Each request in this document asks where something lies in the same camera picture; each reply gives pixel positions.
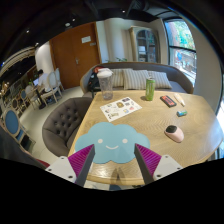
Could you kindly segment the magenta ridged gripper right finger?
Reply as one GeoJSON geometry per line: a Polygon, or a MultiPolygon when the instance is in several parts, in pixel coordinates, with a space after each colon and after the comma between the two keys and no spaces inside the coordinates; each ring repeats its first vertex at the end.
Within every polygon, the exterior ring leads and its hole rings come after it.
{"type": "Polygon", "coordinates": [[[139,144],[135,144],[134,154],[144,183],[152,183],[154,181],[153,174],[161,160],[161,155],[139,144]]]}

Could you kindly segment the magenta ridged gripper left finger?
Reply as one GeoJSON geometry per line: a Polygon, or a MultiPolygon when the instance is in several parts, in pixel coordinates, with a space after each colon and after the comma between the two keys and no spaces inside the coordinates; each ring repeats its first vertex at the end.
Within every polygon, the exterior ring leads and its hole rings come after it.
{"type": "Polygon", "coordinates": [[[76,185],[83,186],[85,184],[94,156],[95,147],[94,145],[89,145],[68,157],[71,167],[76,174],[76,185]]]}

